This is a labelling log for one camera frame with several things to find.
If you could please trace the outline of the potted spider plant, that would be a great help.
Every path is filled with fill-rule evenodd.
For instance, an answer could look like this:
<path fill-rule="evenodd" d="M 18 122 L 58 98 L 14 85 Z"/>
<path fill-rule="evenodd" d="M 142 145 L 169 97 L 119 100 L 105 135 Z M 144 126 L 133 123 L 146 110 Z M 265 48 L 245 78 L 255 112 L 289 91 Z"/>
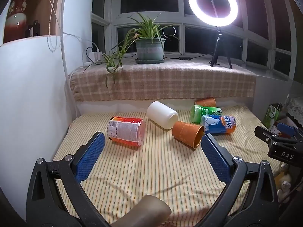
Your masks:
<path fill-rule="evenodd" d="M 165 41 L 167 38 L 179 38 L 176 33 L 165 33 L 166 28 L 176 28 L 177 24 L 163 25 L 156 22 L 161 15 L 158 13 L 154 18 L 137 12 L 139 16 L 136 19 L 133 15 L 128 18 L 136 23 L 135 27 L 131 27 L 126 33 L 124 40 L 112 49 L 111 54 L 103 53 L 102 64 L 105 66 L 107 75 L 105 77 L 105 85 L 108 86 L 108 79 L 111 76 L 113 82 L 116 82 L 117 76 L 123 71 L 123 60 L 129 48 L 135 44 L 137 60 L 141 64 L 157 64 L 165 60 Z"/>

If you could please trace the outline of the plaid beige sill cloth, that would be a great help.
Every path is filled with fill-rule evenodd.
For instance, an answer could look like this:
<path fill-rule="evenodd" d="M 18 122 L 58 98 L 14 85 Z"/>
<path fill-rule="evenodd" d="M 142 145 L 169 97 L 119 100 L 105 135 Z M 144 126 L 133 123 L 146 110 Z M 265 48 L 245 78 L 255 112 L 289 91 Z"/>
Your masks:
<path fill-rule="evenodd" d="M 76 101 L 249 97 L 256 75 L 240 66 L 211 67 L 206 59 L 141 65 L 125 62 L 114 74 L 105 66 L 79 69 L 70 87 Z"/>

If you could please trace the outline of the red ceramic vase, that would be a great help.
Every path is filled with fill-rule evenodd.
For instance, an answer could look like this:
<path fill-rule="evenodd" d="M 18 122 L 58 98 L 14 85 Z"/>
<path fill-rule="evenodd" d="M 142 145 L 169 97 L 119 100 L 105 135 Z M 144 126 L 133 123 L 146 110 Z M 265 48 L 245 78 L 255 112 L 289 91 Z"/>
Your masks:
<path fill-rule="evenodd" d="M 24 38 L 27 28 L 26 7 L 28 0 L 12 0 L 4 29 L 4 43 Z"/>

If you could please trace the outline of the striped yellow table cloth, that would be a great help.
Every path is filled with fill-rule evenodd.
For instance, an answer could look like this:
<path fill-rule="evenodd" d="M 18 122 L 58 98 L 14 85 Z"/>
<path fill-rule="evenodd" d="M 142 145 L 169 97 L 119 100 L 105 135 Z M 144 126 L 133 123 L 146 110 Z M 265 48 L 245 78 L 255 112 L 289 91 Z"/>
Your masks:
<path fill-rule="evenodd" d="M 267 156 L 265 142 L 255 137 L 261 121 L 245 106 L 223 107 L 223 114 L 236 118 L 231 135 L 215 140 L 232 155 L 246 162 L 270 162 L 276 175 L 280 162 Z M 107 124 L 113 116 L 141 118 L 145 122 L 144 143 L 130 147 L 109 140 Z M 175 140 L 150 121 L 146 112 L 90 113 L 72 122 L 54 160 L 74 154 L 97 131 L 106 137 L 105 148 L 81 186 L 109 223 L 130 211 L 145 195 L 156 196 L 172 210 L 162 226 L 194 226 L 208 211 L 225 184 L 220 182 L 201 147 L 193 150 Z"/>

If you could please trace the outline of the orange paper cup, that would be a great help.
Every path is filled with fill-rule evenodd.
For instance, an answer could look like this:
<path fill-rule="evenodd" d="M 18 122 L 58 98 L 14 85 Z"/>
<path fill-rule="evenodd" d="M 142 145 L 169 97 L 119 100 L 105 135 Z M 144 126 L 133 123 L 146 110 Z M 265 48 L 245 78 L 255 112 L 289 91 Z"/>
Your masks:
<path fill-rule="evenodd" d="M 177 121 L 172 128 L 172 136 L 185 145 L 196 149 L 204 135 L 204 126 Z"/>

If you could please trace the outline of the blue orange Arctic Ocean can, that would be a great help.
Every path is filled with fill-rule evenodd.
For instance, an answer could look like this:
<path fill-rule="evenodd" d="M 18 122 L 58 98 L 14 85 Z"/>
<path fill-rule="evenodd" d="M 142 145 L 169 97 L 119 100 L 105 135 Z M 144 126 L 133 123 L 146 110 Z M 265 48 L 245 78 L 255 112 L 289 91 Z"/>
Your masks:
<path fill-rule="evenodd" d="M 233 116 L 204 115 L 200 124 L 204 126 L 204 133 L 209 134 L 232 134 L 236 129 Z"/>

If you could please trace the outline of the orange labelled snack cup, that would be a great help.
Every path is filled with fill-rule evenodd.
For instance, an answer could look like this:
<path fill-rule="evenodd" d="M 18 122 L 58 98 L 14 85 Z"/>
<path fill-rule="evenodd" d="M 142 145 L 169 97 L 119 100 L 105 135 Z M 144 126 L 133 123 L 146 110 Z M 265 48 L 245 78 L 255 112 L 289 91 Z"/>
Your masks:
<path fill-rule="evenodd" d="M 140 147 L 144 143 L 145 122 L 141 118 L 114 116 L 108 121 L 107 136 L 114 142 Z"/>

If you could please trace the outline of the green drink can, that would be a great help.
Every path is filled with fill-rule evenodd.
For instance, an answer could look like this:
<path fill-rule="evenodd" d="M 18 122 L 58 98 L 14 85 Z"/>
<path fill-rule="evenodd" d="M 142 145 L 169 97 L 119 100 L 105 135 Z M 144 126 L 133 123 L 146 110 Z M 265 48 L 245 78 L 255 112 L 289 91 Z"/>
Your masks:
<path fill-rule="evenodd" d="M 205 115 L 222 115 L 222 109 L 217 107 L 204 107 L 193 105 L 191 108 L 191 122 L 200 124 L 202 116 Z"/>

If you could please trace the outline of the orange can at back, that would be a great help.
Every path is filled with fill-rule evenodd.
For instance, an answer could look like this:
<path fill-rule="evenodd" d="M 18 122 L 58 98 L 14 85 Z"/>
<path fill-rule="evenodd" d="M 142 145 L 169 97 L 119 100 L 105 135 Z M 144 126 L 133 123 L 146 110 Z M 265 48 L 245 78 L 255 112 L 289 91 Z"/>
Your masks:
<path fill-rule="evenodd" d="M 216 100 L 213 97 L 196 100 L 195 104 L 202 107 L 217 107 Z"/>

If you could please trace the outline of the green paper bag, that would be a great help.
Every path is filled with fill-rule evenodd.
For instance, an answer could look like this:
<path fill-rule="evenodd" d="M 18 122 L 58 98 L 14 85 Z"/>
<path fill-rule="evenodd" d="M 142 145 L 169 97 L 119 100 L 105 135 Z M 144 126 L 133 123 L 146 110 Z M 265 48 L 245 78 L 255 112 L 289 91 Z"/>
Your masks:
<path fill-rule="evenodd" d="M 272 129 L 274 123 L 277 121 L 277 118 L 278 118 L 282 108 L 283 108 L 282 103 L 273 103 L 273 104 L 269 105 L 269 107 L 266 111 L 265 117 L 263 118 L 263 121 L 262 121 L 263 125 L 268 130 Z"/>

